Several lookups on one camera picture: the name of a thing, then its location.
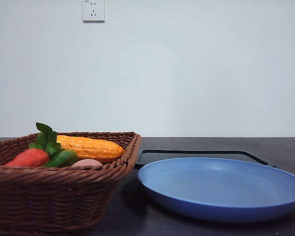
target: yellow corn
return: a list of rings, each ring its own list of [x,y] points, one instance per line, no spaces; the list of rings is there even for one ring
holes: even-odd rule
[[[78,158],[95,159],[101,163],[112,162],[124,154],[121,146],[107,140],[57,135],[57,142],[61,148],[75,151]]]

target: countertop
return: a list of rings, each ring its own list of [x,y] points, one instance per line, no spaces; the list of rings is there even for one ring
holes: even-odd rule
[[[142,138],[140,149],[243,150],[295,175],[295,138]],[[104,217],[88,236],[295,236],[295,211],[253,224],[214,223],[173,213],[145,194],[137,171],[118,183]]]

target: green leaf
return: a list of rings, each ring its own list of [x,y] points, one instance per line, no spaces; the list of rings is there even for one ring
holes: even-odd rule
[[[57,132],[45,124],[36,123],[36,128],[40,131],[34,143],[30,143],[30,148],[37,148],[45,151],[49,158],[61,149],[61,145],[57,143]]]
[[[34,142],[31,142],[31,143],[29,144],[29,147],[30,147],[30,148],[36,148],[36,149],[44,150],[44,145],[42,145],[42,144],[36,144],[36,143],[34,143]]]

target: electrical outlet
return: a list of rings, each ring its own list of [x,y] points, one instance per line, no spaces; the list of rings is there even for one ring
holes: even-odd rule
[[[84,22],[105,21],[105,0],[82,0]]]

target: black cutting board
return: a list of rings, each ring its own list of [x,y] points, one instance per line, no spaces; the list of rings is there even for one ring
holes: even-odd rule
[[[154,161],[160,161],[171,158],[182,157],[210,157],[210,158],[224,158],[238,161],[248,161],[258,163],[262,165],[268,165],[275,167],[273,163],[269,163],[265,159],[261,159],[256,155],[241,150],[152,150],[145,149],[140,150],[138,153],[138,161],[136,163],[136,169],[139,169],[143,165],[149,164]]]

